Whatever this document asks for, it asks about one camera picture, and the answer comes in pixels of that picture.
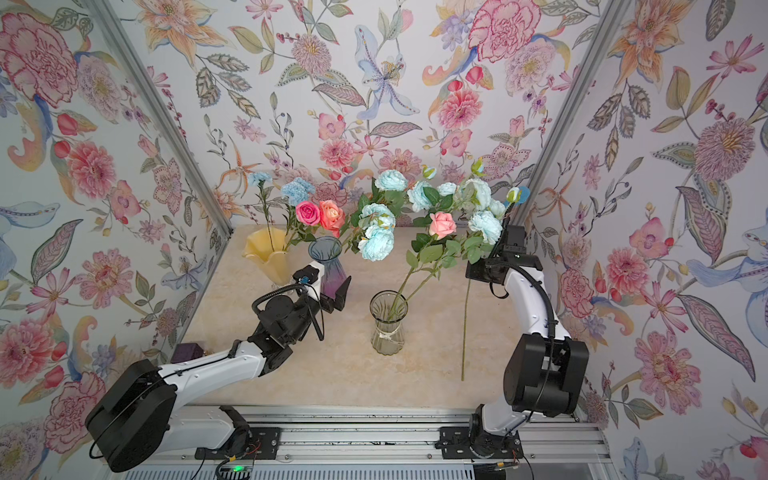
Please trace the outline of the clear glass vase with twine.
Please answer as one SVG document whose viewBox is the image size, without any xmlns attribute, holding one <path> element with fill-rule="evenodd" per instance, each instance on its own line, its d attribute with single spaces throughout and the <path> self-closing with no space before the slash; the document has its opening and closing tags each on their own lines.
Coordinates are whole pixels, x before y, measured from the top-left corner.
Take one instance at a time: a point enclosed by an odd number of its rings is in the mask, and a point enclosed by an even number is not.
<svg viewBox="0 0 768 480">
<path fill-rule="evenodd" d="M 399 353 L 405 344 L 403 320 L 408 313 L 406 298 L 395 290 L 378 292 L 369 304 L 374 319 L 373 349 L 384 356 Z"/>
</svg>

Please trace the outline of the light blue rose spray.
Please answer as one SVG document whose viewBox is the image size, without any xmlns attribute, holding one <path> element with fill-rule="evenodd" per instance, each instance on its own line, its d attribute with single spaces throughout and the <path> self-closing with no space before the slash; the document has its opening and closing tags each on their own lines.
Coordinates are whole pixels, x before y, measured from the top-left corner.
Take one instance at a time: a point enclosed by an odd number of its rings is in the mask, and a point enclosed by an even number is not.
<svg viewBox="0 0 768 480">
<path fill-rule="evenodd" d="M 487 258 L 503 231 L 508 205 L 493 197 L 485 174 L 485 164 L 479 158 L 473 162 L 471 174 L 459 183 L 444 182 L 434 186 L 422 180 L 408 190 L 411 211 L 416 215 L 413 225 L 419 229 L 418 233 L 426 232 L 426 228 L 419 224 L 420 218 L 436 212 L 453 215 L 457 236 L 463 245 L 456 266 L 462 261 L 475 263 Z"/>
</svg>

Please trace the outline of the light blue peony spray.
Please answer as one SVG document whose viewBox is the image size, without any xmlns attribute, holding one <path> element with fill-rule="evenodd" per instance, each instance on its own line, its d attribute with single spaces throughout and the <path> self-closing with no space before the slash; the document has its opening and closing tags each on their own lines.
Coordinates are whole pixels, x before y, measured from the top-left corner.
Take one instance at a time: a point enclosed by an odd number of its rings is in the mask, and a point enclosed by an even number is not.
<svg viewBox="0 0 768 480">
<path fill-rule="evenodd" d="M 371 193 L 359 198 L 342 227 L 343 250 L 371 262 L 384 260 L 394 248 L 399 217 L 412 209 L 408 190 L 409 181 L 398 170 L 385 170 L 374 178 Z"/>
</svg>

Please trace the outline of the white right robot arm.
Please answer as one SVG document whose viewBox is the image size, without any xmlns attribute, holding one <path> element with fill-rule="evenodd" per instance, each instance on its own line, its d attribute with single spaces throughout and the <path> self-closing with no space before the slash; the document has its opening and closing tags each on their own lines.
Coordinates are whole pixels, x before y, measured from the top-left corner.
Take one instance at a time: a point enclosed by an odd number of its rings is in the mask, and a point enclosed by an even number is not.
<svg viewBox="0 0 768 480">
<path fill-rule="evenodd" d="M 589 361 L 585 343 L 569 337 L 545 289 L 539 258 L 524 249 L 522 226 L 505 226 L 490 256 L 470 264 L 466 277 L 504 288 L 527 327 L 507 363 L 502 397 L 479 406 L 469 427 L 474 447 L 503 450 L 516 430 L 536 413 L 572 414 Z"/>
</svg>

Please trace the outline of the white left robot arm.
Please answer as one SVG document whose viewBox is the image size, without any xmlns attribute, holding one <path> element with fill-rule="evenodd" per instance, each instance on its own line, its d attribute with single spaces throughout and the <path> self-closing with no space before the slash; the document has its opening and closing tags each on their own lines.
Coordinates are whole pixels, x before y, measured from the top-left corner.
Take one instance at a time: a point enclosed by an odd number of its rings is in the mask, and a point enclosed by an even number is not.
<svg viewBox="0 0 768 480">
<path fill-rule="evenodd" d="M 295 273 L 292 284 L 254 300 L 256 330 L 227 350 L 175 364 L 130 365 L 86 417 L 90 458 L 121 473 L 166 451 L 193 448 L 203 460 L 233 461 L 266 447 L 235 407 L 194 414 L 187 406 L 277 370 L 309 330 L 325 337 L 324 316 L 344 309 L 351 281 L 344 279 L 330 297 L 317 290 L 318 274 L 318 266 L 309 265 Z"/>
</svg>

